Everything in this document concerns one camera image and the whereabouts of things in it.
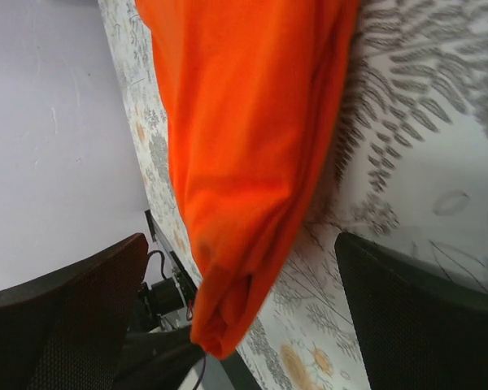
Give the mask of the orange t shirt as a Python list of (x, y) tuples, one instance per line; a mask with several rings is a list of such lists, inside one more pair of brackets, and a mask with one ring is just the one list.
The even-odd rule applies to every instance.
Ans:
[(223, 359), (274, 284), (316, 188), (357, 1), (139, 1), (169, 176), (202, 275), (190, 337)]

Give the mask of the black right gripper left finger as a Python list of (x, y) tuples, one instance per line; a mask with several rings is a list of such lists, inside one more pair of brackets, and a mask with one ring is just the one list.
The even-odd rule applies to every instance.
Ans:
[(0, 291), (0, 389), (110, 389), (146, 273), (142, 233)]

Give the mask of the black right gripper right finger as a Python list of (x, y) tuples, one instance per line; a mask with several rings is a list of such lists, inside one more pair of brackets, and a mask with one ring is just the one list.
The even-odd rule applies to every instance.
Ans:
[(488, 389), (488, 293), (350, 233), (334, 248), (372, 389)]

